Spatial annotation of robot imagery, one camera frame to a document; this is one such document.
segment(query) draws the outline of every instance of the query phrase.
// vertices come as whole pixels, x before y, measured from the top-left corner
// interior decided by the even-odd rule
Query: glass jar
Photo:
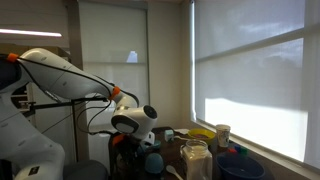
[[[206,142],[196,139],[188,140],[186,145],[180,147],[180,155],[184,161],[187,180],[212,179],[212,154]]]

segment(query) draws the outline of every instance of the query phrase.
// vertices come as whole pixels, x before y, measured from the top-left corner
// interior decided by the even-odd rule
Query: paper cup
[[[229,146],[229,135],[230,135],[230,126],[225,124],[216,125],[218,144],[220,147]]]

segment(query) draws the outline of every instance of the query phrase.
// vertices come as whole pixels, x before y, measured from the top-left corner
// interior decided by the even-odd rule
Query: blue container
[[[254,159],[238,153],[221,153],[216,162],[226,180],[259,180],[264,168]]]

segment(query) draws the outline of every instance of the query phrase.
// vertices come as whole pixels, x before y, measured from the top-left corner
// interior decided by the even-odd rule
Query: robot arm
[[[0,59],[0,159],[19,165],[17,180],[61,179],[64,164],[63,148],[38,132],[11,102],[11,94],[29,82],[52,97],[72,100],[98,93],[113,100],[112,125],[136,140],[145,139],[157,121],[156,111],[139,107],[134,95],[47,50],[31,49],[8,59]]]

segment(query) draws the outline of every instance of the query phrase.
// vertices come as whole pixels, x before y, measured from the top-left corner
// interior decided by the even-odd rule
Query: table
[[[186,143],[186,140],[181,140],[181,139],[178,139],[178,138],[175,138],[173,142],[166,142],[164,140],[164,131],[165,130],[169,130],[171,129],[170,127],[161,127],[161,128],[155,128],[153,129],[152,131],[155,133],[155,139],[156,140],[159,140],[161,141],[161,148],[158,149],[158,150],[153,150],[152,153],[159,153],[162,158],[163,158],[163,161],[164,161],[164,165],[172,165],[175,167],[176,171],[179,173],[179,175],[185,179],[186,176],[185,174],[183,173],[183,161],[182,159],[180,158],[180,146],[181,145],[185,145]],[[179,135],[181,137],[187,137],[187,135],[183,135],[183,134],[180,134],[178,132],[175,132],[175,135]],[[234,142],[230,142],[230,146],[229,147],[232,147],[236,145]],[[212,170],[212,179],[215,179],[215,180],[223,180],[223,177],[221,176],[221,172],[216,164],[216,161],[215,161],[215,156],[218,154],[218,153],[221,153],[221,152],[225,152],[228,150],[228,148],[221,148],[217,145],[217,139],[215,138],[212,142],[212,144],[209,146],[209,150],[210,152],[212,153],[212,157],[213,157],[213,170]],[[260,157],[259,155],[253,153],[253,152],[250,152],[248,151],[248,156],[256,159],[258,162],[260,160],[263,160],[262,158],[257,158],[257,157]],[[134,174],[134,175],[131,175],[129,176],[130,178],[129,179],[137,179],[137,180],[160,180],[160,179],[165,179],[165,180],[177,180],[177,178],[167,172],[165,169],[162,171],[161,174],[158,174],[158,175],[154,175],[154,174],[150,174],[150,173],[147,173],[145,170],[144,170],[144,160],[145,159],[137,159],[138,161],[138,166],[139,166],[139,170]],[[262,180],[274,180],[274,176],[273,174],[271,173],[271,171],[267,168],[267,167],[264,167],[265,169],[265,176],[262,178]],[[127,178],[121,178],[121,175],[119,173],[117,174],[114,174],[112,179],[128,179]]]

